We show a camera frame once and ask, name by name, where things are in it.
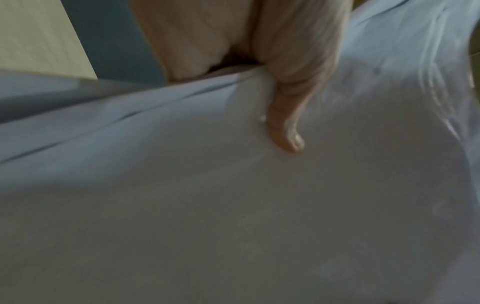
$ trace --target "yellow wall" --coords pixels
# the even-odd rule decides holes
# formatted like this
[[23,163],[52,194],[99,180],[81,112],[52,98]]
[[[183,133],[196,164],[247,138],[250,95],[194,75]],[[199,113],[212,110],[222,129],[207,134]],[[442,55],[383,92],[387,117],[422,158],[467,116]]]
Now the yellow wall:
[[0,0],[0,69],[97,78],[61,0]]

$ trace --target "white cloth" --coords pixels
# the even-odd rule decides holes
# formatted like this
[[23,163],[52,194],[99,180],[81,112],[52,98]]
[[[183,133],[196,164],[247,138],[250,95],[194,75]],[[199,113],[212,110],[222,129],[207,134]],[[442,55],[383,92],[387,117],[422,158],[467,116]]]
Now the white cloth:
[[275,147],[262,69],[0,124],[1,303],[479,303],[477,0],[374,1]]

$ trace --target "white fabric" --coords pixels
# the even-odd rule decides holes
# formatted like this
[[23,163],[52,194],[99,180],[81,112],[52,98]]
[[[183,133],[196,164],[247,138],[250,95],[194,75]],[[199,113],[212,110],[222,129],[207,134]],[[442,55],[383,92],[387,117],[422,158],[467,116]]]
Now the white fabric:
[[299,155],[262,68],[1,124],[0,302],[479,303],[479,13],[361,8]]

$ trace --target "skin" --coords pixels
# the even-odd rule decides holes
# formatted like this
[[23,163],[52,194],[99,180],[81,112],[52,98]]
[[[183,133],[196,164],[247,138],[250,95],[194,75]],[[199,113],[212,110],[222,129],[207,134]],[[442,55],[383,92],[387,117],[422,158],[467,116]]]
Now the skin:
[[272,140],[305,141],[298,121],[334,74],[353,0],[130,0],[169,82],[254,61],[278,81],[267,111]]

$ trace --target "skin crease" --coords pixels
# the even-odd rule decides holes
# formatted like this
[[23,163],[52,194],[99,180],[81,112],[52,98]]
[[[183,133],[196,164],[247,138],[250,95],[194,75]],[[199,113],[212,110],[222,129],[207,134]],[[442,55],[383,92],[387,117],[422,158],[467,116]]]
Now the skin crease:
[[278,81],[267,111],[272,140],[305,142],[297,124],[334,74],[353,0],[130,0],[169,82],[253,60]]

